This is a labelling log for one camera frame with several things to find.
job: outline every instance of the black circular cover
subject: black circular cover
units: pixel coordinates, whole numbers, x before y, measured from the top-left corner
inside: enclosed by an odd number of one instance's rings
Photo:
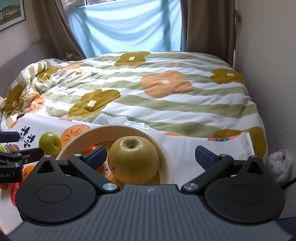
[[[205,201],[218,215],[239,223],[263,223],[275,218],[284,206],[279,187],[264,175],[244,174],[219,179],[208,186]]]
[[[64,223],[85,214],[96,202],[96,191],[87,181],[60,173],[28,178],[15,198],[21,216],[39,224]]]

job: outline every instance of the metal screw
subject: metal screw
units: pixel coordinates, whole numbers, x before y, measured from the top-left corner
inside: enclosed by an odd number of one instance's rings
[[[103,185],[103,189],[106,191],[114,191],[117,188],[117,185],[115,183],[105,183]]]
[[[195,191],[196,189],[198,189],[198,185],[195,183],[186,183],[183,187],[187,191]]]

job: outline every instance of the painting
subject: painting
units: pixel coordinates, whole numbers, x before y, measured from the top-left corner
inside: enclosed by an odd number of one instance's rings
[[[0,31],[25,19],[23,0],[0,0]]]

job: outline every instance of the curtain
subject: curtain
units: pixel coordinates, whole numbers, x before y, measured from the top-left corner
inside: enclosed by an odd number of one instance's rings
[[[41,39],[53,58],[63,59],[66,52],[85,58],[68,25],[61,0],[33,0],[33,9]]]
[[[212,54],[233,65],[235,0],[181,0],[187,52]]]
[[[111,1],[68,11],[87,58],[106,53],[184,50],[180,0]]]

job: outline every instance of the bowl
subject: bowl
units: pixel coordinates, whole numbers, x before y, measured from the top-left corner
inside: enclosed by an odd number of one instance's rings
[[[168,153],[163,148],[163,146],[149,133],[143,131],[142,129],[125,126],[125,125],[105,125],[99,126],[90,130],[87,130],[73,140],[71,140],[59,153],[57,160],[68,159],[70,156],[83,153],[85,149],[91,145],[105,145],[107,151],[110,149],[111,145],[121,137],[126,136],[139,136],[150,141],[156,148],[159,155],[159,169],[158,176],[153,178],[153,182],[147,184],[173,184],[174,174],[173,166]],[[106,161],[101,168],[98,170],[106,178],[113,181],[115,177],[111,173],[108,162]]]

